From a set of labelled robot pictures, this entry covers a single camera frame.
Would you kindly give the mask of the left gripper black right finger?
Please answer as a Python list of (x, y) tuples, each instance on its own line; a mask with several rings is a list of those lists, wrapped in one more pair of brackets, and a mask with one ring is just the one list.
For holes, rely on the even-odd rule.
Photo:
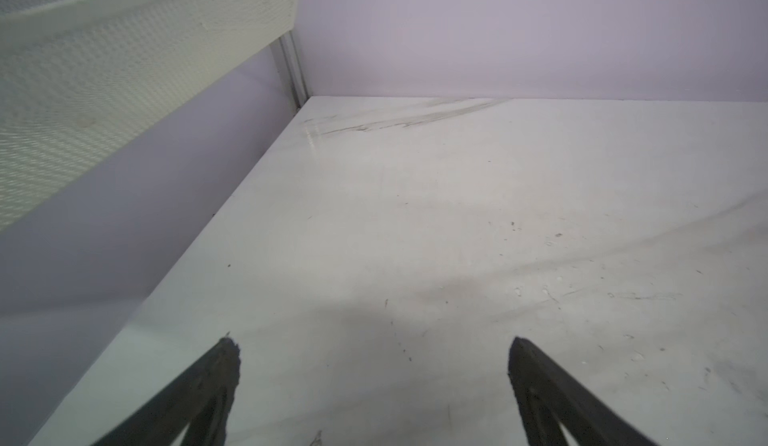
[(516, 337), (508, 377), (530, 445), (652, 445), (532, 341)]

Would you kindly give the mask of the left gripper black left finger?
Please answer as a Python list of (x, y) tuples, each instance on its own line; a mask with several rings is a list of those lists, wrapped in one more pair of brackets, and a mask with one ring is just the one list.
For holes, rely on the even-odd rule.
[(229, 337), (95, 442), (108, 445), (223, 445), (240, 379), (240, 349)]

